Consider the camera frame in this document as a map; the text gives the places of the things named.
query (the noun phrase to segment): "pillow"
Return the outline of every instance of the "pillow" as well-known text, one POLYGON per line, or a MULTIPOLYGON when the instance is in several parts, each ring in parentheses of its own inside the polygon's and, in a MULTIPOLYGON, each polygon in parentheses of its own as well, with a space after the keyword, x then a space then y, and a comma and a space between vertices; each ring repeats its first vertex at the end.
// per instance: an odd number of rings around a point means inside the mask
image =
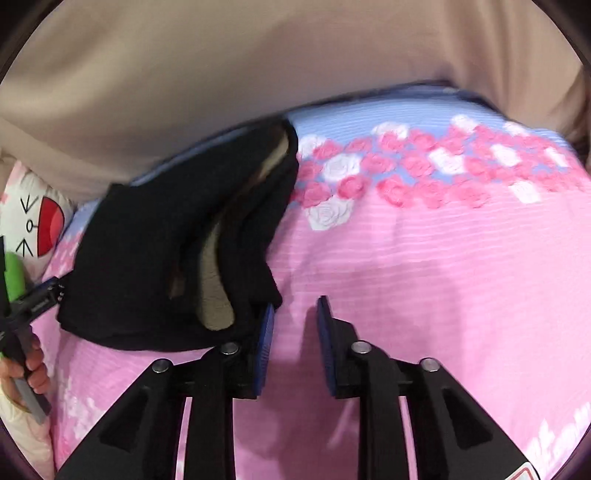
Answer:
POLYGON ((73 203, 17 161, 0 200, 4 248, 22 257, 28 280, 41 279, 72 219, 73 203))
POLYGON ((585 78, 531 0, 66 0, 0 86, 0 145, 80 201, 237 123, 418 80, 575 140, 585 78))

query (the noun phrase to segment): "white pillow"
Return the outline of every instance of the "white pillow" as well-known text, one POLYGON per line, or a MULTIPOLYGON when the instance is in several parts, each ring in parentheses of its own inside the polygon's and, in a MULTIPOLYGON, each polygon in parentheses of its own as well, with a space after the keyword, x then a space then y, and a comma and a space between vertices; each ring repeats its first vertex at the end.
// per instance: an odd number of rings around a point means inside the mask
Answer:
POLYGON ((38 281, 72 219, 74 204, 17 161, 0 200, 4 248, 22 257, 29 280, 38 281))

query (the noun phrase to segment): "beige fabric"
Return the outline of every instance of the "beige fabric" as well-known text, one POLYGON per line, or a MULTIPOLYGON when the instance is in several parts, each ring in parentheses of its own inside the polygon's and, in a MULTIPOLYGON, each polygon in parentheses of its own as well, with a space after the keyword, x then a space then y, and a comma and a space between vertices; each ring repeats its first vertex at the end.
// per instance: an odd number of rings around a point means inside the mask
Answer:
POLYGON ((50 422, 39 425, 33 415, 13 403, 0 387, 0 419, 18 448, 43 480, 53 480, 55 466, 50 422))
MULTIPOLYGON (((222 279, 217 264, 217 246, 219 236, 223 228, 224 214, 235 203, 241 202, 244 195, 247 194, 256 185, 263 182, 268 175, 285 160, 285 154, 289 148, 287 134, 281 138, 276 149, 261 164, 258 171, 243 186, 236 197, 226 205, 226 208, 215 220, 208 237, 203 245, 199 265, 199 276, 201 292, 196 296, 197 317, 210 330, 222 330, 234 323, 234 309, 230 304, 228 295, 223 286, 222 279)), ((177 297, 184 293, 185 282, 180 269, 177 268, 172 285, 171 297, 177 297)))
POLYGON ((581 65, 531 0, 64 0, 0 86, 0 145, 84 200, 237 122, 426 79, 586 122, 581 65))
POLYGON ((4 152, 2 152, 2 148, 0 148, 0 192, 3 192, 4 188, 6 188, 8 177, 10 176, 10 172, 12 171, 15 162, 14 157, 5 155, 4 152))

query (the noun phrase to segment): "rose pattern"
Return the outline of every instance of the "rose pattern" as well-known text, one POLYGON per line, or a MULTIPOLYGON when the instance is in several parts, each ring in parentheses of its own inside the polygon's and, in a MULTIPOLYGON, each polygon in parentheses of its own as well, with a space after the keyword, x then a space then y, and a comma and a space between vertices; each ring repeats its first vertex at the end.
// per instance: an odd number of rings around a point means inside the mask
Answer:
POLYGON ((399 140, 406 140, 408 138, 408 125, 397 124, 395 122, 384 122, 374 127, 371 131, 374 135, 381 137, 384 134, 395 134, 399 140))
POLYGON ((544 150, 544 154, 546 157, 551 159, 554 163, 556 163, 559 167, 568 168, 569 162, 566 160, 566 156, 562 153, 558 152, 554 147, 548 147, 544 150))
POLYGON ((484 185, 475 180, 456 183, 452 187, 452 194, 457 200, 472 208, 480 208, 491 199, 491 194, 484 185))
POLYGON ((444 137, 439 141, 439 146, 445 148, 451 155, 462 155, 464 153, 464 142, 461 138, 444 137))
POLYGON ((360 156, 352 153, 341 153, 331 158, 322 168, 322 176, 326 181, 339 182, 345 177, 357 175, 361 170, 360 156))
POLYGON ((322 171, 322 166, 312 161, 303 161, 300 163, 300 169, 297 173, 298 181, 314 180, 322 171))
POLYGON ((382 135, 378 139, 378 144, 383 151, 391 153, 401 152, 405 147, 404 140, 401 140, 397 134, 392 132, 382 135))
POLYGON ((338 155, 343 151, 343 147, 341 147, 337 142, 333 142, 332 140, 326 140, 322 145, 316 147, 313 152, 312 156, 316 160, 328 160, 329 158, 338 155))
POLYGON ((564 190, 564 185, 560 179, 561 175, 556 172, 541 171, 536 175, 538 183, 546 188, 549 192, 561 192, 564 190))
POLYGON ((298 141, 298 155, 302 160, 312 156, 316 148, 321 146, 327 139, 319 135, 305 135, 298 141))
POLYGON ((503 130, 506 130, 506 132, 511 135, 512 137, 529 137, 530 133, 527 131, 527 129, 520 124, 517 124, 515 122, 505 122, 503 124, 503 130))
POLYGON ((310 227, 315 231, 326 231, 343 225, 351 217, 353 200, 332 196, 328 200, 304 211, 310 227))
POLYGON ((515 171, 505 167, 493 169, 491 175, 494 179, 500 180, 507 185, 513 185, 518 180, 515 171))
POLYGON ((394 167, 394 160, 377 153, 368 153, 361 160, 361 169, 374 175, 392 171, 394 167))
POLYGON ((312 181, 301 194, 301 205, 303 208, 315 207, 330 198, 330 188, 325 183, 312 181))
POLYGON ((452 125, 460 130, 469 133, 472 135, 476 127, 478 127, 479 123, 474 119, 468 117, 467 115, 460 114, 455 115, 452 118, 452 125))
POLYGON ((451 155, 445 148, 438 148, 429 154, 437 169, 445 175, 458 175, 465 173, 464 157, 462 155, 451 155))
POLYGON ((413 205, 413 194, 408 185, 398 175, 382 180, 376 186, 378 194, 388 203, 396 207, 413 205))
POLYGON ((345 151, 347 153, 369 152, 372 149, 373 144, 371 138, 356 138, 348 143, 345 147, 345 151))
POLYGON ((408 139, 417 150, 423 152, 430 152, 437 146, 437 140, 433 135, 416 129, 410 131, 408 139))
POLYGON ((408 155, 402 159, 402 166, 411 177, 420 178, 433 173, 433 164, 420 155, 408 155))
POLYGON ((541 202, 538 190, 530 181, 516 181, 514 184, 509 185, 509 189, 521 203, 529 204, 541 202))
POLYGON ((515 167, 520 161, 520 157, 515 150, 501 144, 491 146, 491 151, 501 165, 505 167, 515 167))
POLYGON ((455 200, 482 208, 491 200, 489 184, 504 185, 526 205, 541 202, 542 191, 590 190, 572 151, 514 122, 497 130, 456 115, 440 138, 395 122, 371 134, 343 144, 321 135, 300 140, 291 201, 314 230, 348 221, 376 176, 378 196, 395 207, 438 209, 455 200))
POLYGON ((417 197, 421 198, 427 208, 440 208, 447 203, 449 186, 440 180, 424 179, 414 186, 417 197))
POLYGON ((359 200, 368 186, 368 179, 363 175, 352 175, 339 182, 336 193, 345 200, 359 200))
POLYGON ((468 173, 483 182, 489 182, 492 179, 491 171, 488 165, 480 158, 468 157, 465 162, 468 173))
POLYGON ((481 160, 494 160, 495 156, 491 150, 491 145, 480 139, 475 139, 471 144, 472 152, 481 160))
POLYGON ((462 130, 459 127, 456 127, 455 125, 450 125, 447 129, 447 136, 450 138, 459 138, 460 140, 468 140, 472 136, 472 134, 470 132, 462 130))

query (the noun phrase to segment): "finger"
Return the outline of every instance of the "finger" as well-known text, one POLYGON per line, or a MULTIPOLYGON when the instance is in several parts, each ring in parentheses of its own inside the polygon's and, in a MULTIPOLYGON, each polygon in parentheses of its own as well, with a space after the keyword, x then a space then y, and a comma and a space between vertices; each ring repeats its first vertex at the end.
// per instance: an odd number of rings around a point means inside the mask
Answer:
POLYGON ((33 391, 39 395, 45 395, 47 392, 49 392, 50 387, 51 381, 49 378, 47 378, 41 385, 33 388, 33 391))
POLYGON ((31 388, 37 388, 43 385, 47 378, 47 367, 43 364, 29 376, 28 382, 31 388))
POLYGON ((34 372, 41 366, 44 358, 45 354, 43 353, 43 350, 32 350, 27 355, 27 368, 31 372, 34 372))
POLYGON ((8 358, 0 360, 0 378, 21 378, 24 374, 23 368, 18 363, 8 358))
POLYGON ((33 347, 33 350, 41 350, 41 341, 37 335, 32 335, 31 346, 33 347))

